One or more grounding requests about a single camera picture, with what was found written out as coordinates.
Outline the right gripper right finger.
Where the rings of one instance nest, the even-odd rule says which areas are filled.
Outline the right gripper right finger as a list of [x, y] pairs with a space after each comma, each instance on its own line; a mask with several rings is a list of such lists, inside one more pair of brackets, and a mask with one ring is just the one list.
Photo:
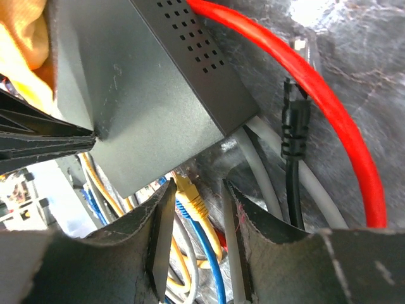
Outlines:
[[404, 231], [308, 233], [264, 211], [228, 180], [222, 195], [237, 302], [404, 302]]

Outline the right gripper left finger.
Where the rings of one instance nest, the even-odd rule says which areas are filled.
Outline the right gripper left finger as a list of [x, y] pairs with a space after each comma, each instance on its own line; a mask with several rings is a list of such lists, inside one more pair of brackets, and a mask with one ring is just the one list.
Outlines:
[[161, 303], [165, 299], [176, 184], [87, 237], [1, 233], [2, 303]]

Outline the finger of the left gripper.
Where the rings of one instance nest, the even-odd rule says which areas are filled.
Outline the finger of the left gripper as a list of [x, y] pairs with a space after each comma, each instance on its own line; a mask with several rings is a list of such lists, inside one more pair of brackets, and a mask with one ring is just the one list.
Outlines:
[[1, 132], [23, 136], [74, 138], [95, 141], [92, 130], [54, 118], [43, 111], [1, 91]]
[[8, 174], [28, 165], [90, 151], [94, 137], [55, 140], [1, 138], [1, 174]]

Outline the black network switch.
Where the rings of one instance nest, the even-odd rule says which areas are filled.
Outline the black network switch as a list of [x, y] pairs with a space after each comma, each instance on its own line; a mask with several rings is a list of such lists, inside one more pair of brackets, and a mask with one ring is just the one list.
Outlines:
[[234, 133], [258, 105], [187, 1], [50, 1], [56, 103], [127, 197]]

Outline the orange Mickey Mouse shirt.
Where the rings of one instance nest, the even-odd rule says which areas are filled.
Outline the orange Mickey Mouse shirt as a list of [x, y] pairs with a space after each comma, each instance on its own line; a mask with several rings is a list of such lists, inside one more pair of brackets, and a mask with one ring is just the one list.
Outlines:
[[1, 74], [28, 104], [51, 114], [54, 71], [45, 1], [1, 1]]

